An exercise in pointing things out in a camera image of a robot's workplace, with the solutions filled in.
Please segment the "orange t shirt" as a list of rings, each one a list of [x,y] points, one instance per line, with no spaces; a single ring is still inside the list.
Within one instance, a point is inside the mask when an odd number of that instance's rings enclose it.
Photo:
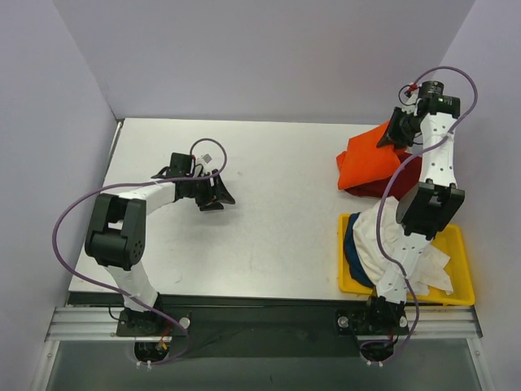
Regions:
[[[407,147],[377,146],[388,125],[389,121],[386,121],[348,140],[346,149],[335,158],[339,190],[384,180],[394,174],[401,164],[401,157],[407,156]]]

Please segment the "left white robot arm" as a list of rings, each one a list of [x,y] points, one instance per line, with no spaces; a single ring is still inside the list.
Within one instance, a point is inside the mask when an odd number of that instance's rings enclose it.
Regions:
[[[194,200],[201,212],[234,204],[211,161],[208,154],[196,157],[174,152],[169,165],[151,177],[151,185],[119,195],[102,193],[94,202],[85,253],[126,292],[124,307],[137,314],[135,324],[148,336],[163,329],[165,316],[158,310],[160,294],[152,287],[142,263],[147,217],[184,198]]]

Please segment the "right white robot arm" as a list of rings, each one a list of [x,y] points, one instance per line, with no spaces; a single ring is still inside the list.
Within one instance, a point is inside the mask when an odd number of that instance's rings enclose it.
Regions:
[[[377,147],[406,148],[422,137],[422,165],[418,183],[398,202],[396,223],[401,231],[383,277],[376,284],[377,297],[393,305],[407,300],[408,278],[422,251],[451,221],[461,207],[465,192],[454,174],[454,132],[460,117],[460,99],[444,94],[440,81],[411,85],[407,101],[394,108]]]

